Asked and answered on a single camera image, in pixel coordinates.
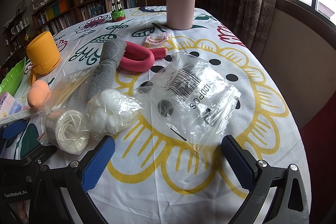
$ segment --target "figurine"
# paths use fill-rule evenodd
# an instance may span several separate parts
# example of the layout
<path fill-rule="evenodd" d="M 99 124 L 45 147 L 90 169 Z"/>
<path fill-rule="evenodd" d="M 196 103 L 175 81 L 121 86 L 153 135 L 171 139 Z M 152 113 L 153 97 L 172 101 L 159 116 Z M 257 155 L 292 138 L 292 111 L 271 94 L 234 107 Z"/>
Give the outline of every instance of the figurine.
<path fill-rule="evenodd" d="M 126 18 L 125 11 L 120 4 L 120 0 L 111 0 L 111 10 L 111 18 L 113 22 L 121 21 Z"/>

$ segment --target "grey foam tube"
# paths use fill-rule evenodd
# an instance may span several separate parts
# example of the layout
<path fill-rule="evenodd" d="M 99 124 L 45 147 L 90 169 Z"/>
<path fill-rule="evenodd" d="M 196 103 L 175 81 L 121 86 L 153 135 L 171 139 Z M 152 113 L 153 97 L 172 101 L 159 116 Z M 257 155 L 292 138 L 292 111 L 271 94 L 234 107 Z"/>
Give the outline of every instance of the grey foam tube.
<path fill-rule="evenodd" d="M 120 39 L 110 39 L 104 42 L 99 65 L 93 73 L 87 98 L 91 99 L 98 92 L 112 88 L 116 69 L 124 56 L 126 45 L 126 42 Z"/>

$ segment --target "floral tablecloth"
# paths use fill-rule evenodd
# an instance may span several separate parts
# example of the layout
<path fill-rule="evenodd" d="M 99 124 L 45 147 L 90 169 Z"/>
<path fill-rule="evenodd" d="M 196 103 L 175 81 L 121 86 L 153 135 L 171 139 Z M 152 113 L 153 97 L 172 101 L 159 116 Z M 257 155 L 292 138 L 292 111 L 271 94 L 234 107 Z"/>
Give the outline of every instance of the floral tablecloth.
<path fill-rule="evenodd" d="M 167 27 L 165 6 L 128 9 L 125 14 L 121 22 L 112 23 L 108 21 L 110 15 L 104 14 L 57 34 L 54 40 L 61 62 L 42 79 L 52 89 L 64 75 L 97 65 L 103 42 L 108 39 L 144 45 L 148 34 L 169 32 L 172 39 L 163 44 L 169 55 L 155 60 L 154 66 L 143 73 L 118 68 L 114 87 L 132 94 L 134 88 L 145 85 L 166 67 L 170 54 L 177 51 L 209 61 L 241 92 L 226 133 L 272 166 L 297 164 L 310 204 L 308 165 L 292 114 L 268 73 L 244 44 L 202 9 L 195 9 L 194 25 L 185 31 Z M 30 88 L 31 67 L 27 61 L 15 96 L 22 105 Z M 36 145 L 43 130 L 41 118 L 31 118 L 27 129 L 8 141 L 6 157 L 19 159 Z M 91 139 L 85 152 L 96 144 Z M 88 192 L 109 223 L 227 223 L 247 195 L 220 149 L 211 155 L 198 155 L 154 113 L 143 113 L 133 128 L 118 134 L 115 144 L 115 153 L 97 186 Z M 77 156 L 58 150 L 47 164 L 64 167 L 85 152 Z M 271 200 L 269 195 L 255 223 L 262 222 Z M 81 223 L 77 214 L 73 213 L 73 218 Z"/>

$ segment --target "orange makeup sponge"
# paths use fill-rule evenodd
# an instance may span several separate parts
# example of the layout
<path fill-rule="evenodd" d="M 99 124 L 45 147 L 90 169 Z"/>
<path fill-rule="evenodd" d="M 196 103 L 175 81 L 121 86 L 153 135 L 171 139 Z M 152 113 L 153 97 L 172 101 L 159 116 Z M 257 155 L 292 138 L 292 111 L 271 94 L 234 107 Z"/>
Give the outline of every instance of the orange makeup sponge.
<path fill-rule="evenodd" d="M 45 81 L 43 80 L 35 81 L 32 84 L 27 96 L 29 106 L 32 109 L 38 110 L 39 107 L 47 99 L 49 94 L 50 94 L 49 86 Z"/>

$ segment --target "yellow speaker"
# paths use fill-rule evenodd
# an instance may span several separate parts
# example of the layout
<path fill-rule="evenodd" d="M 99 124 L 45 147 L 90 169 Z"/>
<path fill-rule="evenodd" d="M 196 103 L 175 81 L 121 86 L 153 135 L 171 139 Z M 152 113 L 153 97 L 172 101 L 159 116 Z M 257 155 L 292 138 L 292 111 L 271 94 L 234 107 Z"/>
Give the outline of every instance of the yellow speaker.
<path fill-rule="evenodd" d="M 59 51 L 53 36 L 48 31 L 35 37 L 27 46 L 26 52 L 33 64 L 30 76 L 31 84 L 36 79 L 36 73 L 47 75 L 59 64 Z"/>

